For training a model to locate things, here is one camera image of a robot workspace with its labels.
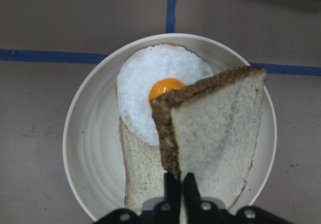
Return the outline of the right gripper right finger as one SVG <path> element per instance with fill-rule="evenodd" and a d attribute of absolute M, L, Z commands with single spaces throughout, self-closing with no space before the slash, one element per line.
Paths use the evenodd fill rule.
<path fill-rule="evenodd" d="M 225 204 L 213 197 L 201 197 L 193 173 L 188 173 L 183 183 L 188 223 L 226 223 L 222 210 Z"/>

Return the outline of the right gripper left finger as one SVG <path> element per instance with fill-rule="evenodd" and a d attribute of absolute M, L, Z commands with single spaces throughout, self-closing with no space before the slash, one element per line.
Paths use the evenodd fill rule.
<path fill-rule="evenodd" d="M 181 183 L 170 173 L 165 173 L 164 196 L 143 203 L 140 223 L 179 223 L 181 192 Z"/>

